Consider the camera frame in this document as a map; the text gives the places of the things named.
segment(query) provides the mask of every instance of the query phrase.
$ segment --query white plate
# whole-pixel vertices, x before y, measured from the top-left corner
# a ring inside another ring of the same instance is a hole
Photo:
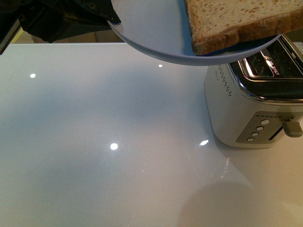
[[[196,56],[184,0],[112,0],[121,24],[110,24],[126,43],[151,57],[183,65],[216,65],[251,56],[279,36],[237,44],[233,47]]]

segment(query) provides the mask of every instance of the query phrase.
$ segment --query slice of bread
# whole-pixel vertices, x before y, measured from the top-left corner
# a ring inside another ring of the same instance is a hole
[[[303,27],[303,0],[184,0],[196,55]]]

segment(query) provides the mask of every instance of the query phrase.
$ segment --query toaster lever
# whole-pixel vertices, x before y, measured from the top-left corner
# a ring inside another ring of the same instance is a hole
[[[290,119],[288,122],[283,122],[282,126],[285,134],[289,137],[297,138],[303,135],[303,131],[299,122],[292,122]]]

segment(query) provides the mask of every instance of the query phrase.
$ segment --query glossy countertop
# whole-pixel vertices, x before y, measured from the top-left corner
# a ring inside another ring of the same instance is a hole
[[[222,144],[206,71],[127,44],[10,45],[0,226],[303,226],[303,139]]]

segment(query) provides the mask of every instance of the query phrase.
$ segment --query white toaster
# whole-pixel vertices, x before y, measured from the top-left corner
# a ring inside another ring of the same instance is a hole
[[[210,66],[204,87],[216,137],[240,148],[269,148],[285,134],[300,137],[302,59],[283,35],[246,59]]]

